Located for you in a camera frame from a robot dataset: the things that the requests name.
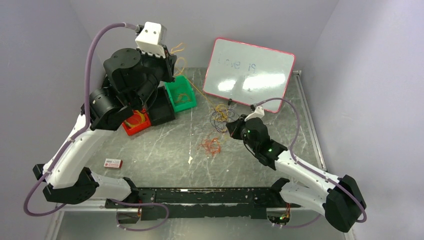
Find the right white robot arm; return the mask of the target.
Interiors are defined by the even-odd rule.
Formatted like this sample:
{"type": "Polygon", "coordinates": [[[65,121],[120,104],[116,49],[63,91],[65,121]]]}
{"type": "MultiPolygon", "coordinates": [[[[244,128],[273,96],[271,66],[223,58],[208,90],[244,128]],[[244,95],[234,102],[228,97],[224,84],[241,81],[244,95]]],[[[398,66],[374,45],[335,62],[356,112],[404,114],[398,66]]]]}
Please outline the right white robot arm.
{"type": "Polygon", "coordinates": [[[230,137],[242,141],[262,165],[298,180],[298,183],[286,180],[270,193],[270,202],[275,207],[285,203],[306,207],[324,216],[332,227],[343,233],[360,221],[366,203],[353,177],[347,174],[339,177],[300,159],[271,139],[267,126],[258,117],[245,120],[242,116],[226,127],[230,137]]]}

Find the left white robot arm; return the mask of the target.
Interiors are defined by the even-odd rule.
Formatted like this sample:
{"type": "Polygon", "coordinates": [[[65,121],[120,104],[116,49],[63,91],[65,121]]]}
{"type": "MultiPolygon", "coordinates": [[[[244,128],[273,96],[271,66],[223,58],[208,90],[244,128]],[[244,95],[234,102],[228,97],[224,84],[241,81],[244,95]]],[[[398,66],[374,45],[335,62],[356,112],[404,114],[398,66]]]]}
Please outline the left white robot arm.
{"type": "Polygon", "coordinates": [[[153,104],[161,82],[173,82],[177,56],[148,54],[140,49],[123,48],[104,61],[106,73],[101,88],[88,97],[74,129],[52,160],[37,164],[33,172],[46,186],[48,202],[76,205],[89,199],[114,199],[132,208],[140,202],[139,190],[127,177],[112,178],[91,171],[87,166],[96,149],[135,111],[153,104]]]}

